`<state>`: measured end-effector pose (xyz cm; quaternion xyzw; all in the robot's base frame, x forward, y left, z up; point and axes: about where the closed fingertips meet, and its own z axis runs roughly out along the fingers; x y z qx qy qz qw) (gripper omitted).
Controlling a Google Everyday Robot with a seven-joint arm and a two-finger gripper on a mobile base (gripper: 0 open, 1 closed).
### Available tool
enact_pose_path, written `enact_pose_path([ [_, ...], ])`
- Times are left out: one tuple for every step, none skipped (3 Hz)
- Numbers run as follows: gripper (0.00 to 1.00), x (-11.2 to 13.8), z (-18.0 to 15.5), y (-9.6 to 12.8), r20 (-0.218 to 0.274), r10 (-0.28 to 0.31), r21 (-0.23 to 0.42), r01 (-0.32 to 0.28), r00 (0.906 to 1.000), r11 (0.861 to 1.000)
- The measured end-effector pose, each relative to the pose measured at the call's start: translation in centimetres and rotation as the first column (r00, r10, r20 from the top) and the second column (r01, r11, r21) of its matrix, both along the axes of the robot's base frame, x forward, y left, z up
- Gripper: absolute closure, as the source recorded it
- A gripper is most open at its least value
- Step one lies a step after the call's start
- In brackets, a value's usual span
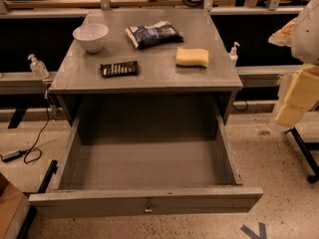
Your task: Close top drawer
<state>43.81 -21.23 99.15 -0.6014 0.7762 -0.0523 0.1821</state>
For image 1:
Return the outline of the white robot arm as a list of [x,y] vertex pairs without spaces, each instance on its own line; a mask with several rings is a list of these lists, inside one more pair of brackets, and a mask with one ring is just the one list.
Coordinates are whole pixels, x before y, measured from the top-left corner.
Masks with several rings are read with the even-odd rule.
[[268,39],[286,46],[303,66],[292,75],[291,84],[280,105],[275,122],[294,127],[319,102],[319,0],[311,0],[296,18]]

